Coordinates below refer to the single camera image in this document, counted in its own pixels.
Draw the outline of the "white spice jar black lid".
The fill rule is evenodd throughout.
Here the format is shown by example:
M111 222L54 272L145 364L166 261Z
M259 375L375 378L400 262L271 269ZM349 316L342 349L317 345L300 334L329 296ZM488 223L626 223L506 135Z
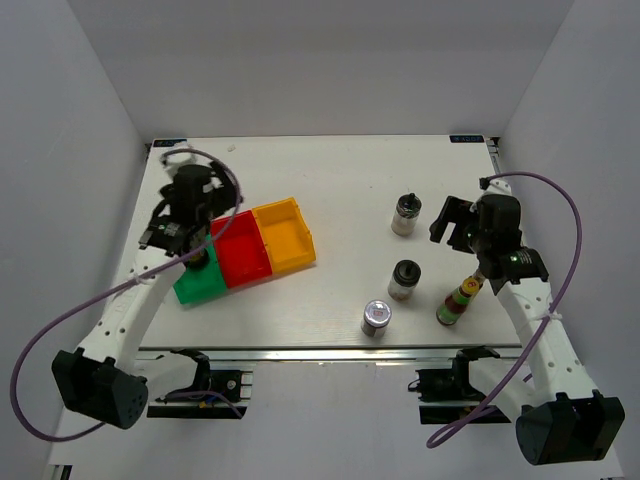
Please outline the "white spice jar black lid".
M411 235L415 229L422 202L411 192L399 197L391 221L391 230L400 236Z

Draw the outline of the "red lid sauce jar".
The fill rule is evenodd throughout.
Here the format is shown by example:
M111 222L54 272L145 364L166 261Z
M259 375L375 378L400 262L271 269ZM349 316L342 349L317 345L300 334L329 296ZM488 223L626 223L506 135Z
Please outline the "red lid sauce jar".
M209 263L208 238L208 234L200 232L191 239L189 251L192 255L186 261L189 270L201 270Z

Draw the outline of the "silver lid jar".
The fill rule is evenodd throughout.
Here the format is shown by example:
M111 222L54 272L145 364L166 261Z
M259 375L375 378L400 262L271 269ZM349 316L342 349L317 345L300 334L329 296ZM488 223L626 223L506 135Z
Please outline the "silver lid jar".
M369 337L382 337L392 318L390 306L382 300L368 302L363 310L361 330Z

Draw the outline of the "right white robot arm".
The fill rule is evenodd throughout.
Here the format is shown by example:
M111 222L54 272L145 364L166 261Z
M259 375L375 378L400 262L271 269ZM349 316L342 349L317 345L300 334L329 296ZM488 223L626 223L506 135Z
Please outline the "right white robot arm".
M544 262L522 241L520 219L520 203L511 195L484 194L476 202L450 196L429 228L431 241L438 243L447 226L454 226L448 245L476 256L523 351L512 366L489 350L461 351L452 388L466 399L480 393L484 398L427 445L435 448L471 421L499 410L514 423L517 444L530 464L599 461L625 412L618 398L599 391L578 359Z

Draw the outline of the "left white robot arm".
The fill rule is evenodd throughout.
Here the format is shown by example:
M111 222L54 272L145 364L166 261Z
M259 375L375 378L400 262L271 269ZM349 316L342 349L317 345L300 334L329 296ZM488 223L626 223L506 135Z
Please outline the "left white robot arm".
M235 175L217 161L178 167L160 195L129 279L76 349L52 362L68 410L120 429L132 427L153 400L174 393L199 399L211 387L209 359L197 350L172 350L145 366L136 356L166 294L189 269L207 265L211 222L237 211L242 196Z

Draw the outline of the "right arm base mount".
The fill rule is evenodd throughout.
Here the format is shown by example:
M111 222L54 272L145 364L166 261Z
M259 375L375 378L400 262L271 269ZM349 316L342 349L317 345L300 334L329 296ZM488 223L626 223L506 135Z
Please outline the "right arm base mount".
M421 425L444 426L467 417L485 395L469 383L469 364L482 359L512 361L516 357L508 350L488 346L467 347L452 354L417 357L416 377L407 391L418 395Z

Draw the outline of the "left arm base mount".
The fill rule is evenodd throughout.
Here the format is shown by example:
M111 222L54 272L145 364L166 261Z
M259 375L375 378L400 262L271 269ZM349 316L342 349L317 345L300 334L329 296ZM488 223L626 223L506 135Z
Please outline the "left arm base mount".
M251 370L212 363L195 349L138 359L134 373L148 387L149 418L240 419L251 398Z

